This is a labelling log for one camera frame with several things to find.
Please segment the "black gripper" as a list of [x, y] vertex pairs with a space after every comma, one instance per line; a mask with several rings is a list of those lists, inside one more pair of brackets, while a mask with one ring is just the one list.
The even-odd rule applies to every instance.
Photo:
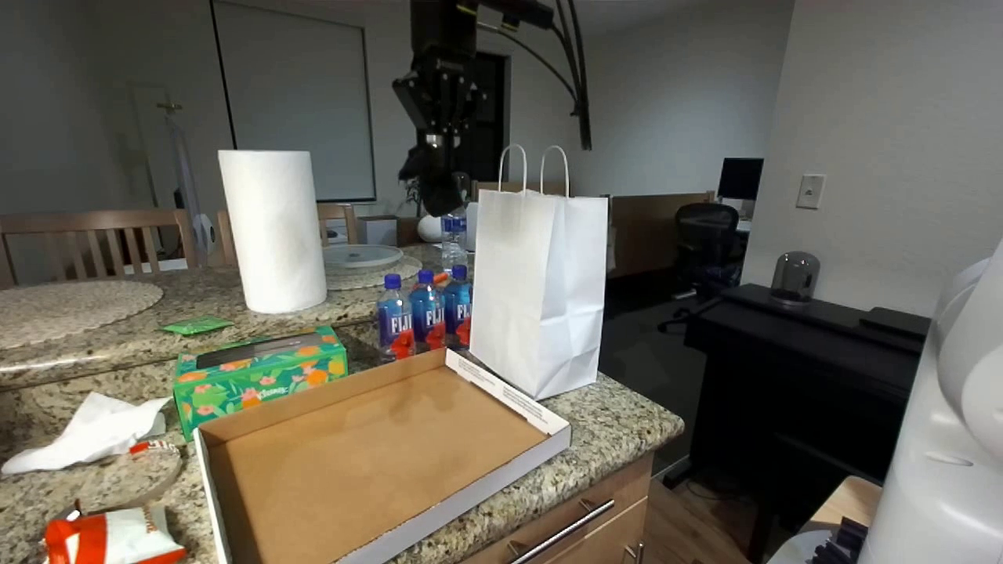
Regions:
[[482, 88], [477, 60], [477, 0], [411, 0], [411, 69], [392, 83], [395, 96], [430, 147], [454, 147], [472, 122]]

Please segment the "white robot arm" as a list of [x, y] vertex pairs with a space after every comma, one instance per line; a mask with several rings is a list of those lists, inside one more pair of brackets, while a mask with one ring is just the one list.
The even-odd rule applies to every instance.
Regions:
[[[477, 101], [477, 5], [509, 22], [553, 27], [572, 69], [575, 117], [590, 143], [585, 60], [575, 0], [411, 0], [414, 63], [395, 83], [417, 126], [401, 166], [430, 214], [460, 203], [454, 143]], [[943, 292], [899, 427], [891, 477], [859, 564], [1000, 564], [1003, 459], [1003, 249], [962, 270]]]

